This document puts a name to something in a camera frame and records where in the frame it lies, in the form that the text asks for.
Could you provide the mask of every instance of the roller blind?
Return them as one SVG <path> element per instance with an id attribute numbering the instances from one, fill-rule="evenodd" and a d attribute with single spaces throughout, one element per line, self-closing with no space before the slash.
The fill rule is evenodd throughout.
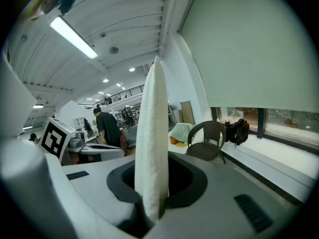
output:
<path id="1" fill-rule="evenodd" d="M 284 0 L 194 0 L 181 34 L 211 107 L 319 112 L 319 67 Z"/>

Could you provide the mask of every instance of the wicker chair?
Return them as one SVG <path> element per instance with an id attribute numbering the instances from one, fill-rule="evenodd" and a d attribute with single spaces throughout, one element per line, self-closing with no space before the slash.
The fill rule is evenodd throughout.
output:
<path id="1" fill-rule="evenodd" d="M 198 142 L 191 144 L 194 135 L 200 130 L 204 130 L 204 142 Z M 221 145 L 219 146 L 220 133 L 223 136 Z M 212 139 L 217 142 L 217 145 L 207 142 L 208 139 Z M 197 157 L 203 160 L 212 160 L 218 153 L 221 154 L 224 163 L 226 164 L 223 154 L 220 152 L 220 149 L 224 145 L 226 139 L 226 129 L 222 123 L 216 121 L 205 121 L 196 125 L 188 134 L 187 144 L 188 149 L 186 155 Z"/>

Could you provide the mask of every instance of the white ceiling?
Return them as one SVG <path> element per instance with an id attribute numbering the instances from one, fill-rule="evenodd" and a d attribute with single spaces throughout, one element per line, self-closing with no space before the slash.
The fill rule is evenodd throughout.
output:
<path id="1" fill-rule="evenodd" d="M 37 103 L 46 107 L 33 111 L 25 126 L 43 123 L 69 100 L 82 102 L 99 97 L 99 91 L 113 95 L 116 83 L 128 86 L 133 78 L 140 79 L 137 76 L 143 70 L 136 70 L 133 77 L 128 69 L 143 68 L 160 53 L 163 29 L 169 25 L 166 11 L 173 3 L 174 0 L 76 0 L 64 18 L 94 47 L 98 57 L 93 60 L 49 26 L 59 15 L 57 9 L 12 28 L 8 36 L 12 67 Z M 119 52 L 111 54 L 111 47 L 118 47 Z"/>

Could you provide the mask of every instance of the window sill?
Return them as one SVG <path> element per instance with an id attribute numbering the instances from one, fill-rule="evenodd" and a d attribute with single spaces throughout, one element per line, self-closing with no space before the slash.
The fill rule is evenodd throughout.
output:
<path id="1" fill-rule="evenodd" d="M 235 148 L 232 142 L 225 144 Z M 258 152 L 314 179 L 318 177 L 319 156 L 315 154 L 273 140 L 259 139 L 253 134 L 249 134 L 247 141 L 236 147 L 244 153 L 247 153 L 247 148 Z"/>

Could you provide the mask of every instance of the backpack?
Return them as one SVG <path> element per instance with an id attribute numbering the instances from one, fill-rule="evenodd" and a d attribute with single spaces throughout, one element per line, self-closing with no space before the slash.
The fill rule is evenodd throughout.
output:
<path id="1" fill-rule="evenodd" d="M 249 124 L 246 120 L 240 119 L 234 124 L 227 122 L 226 127 L 226 140 L 225 142 L 231 141 L 236 145 L 240 145 L 248 139 L 249 135 Z"/>

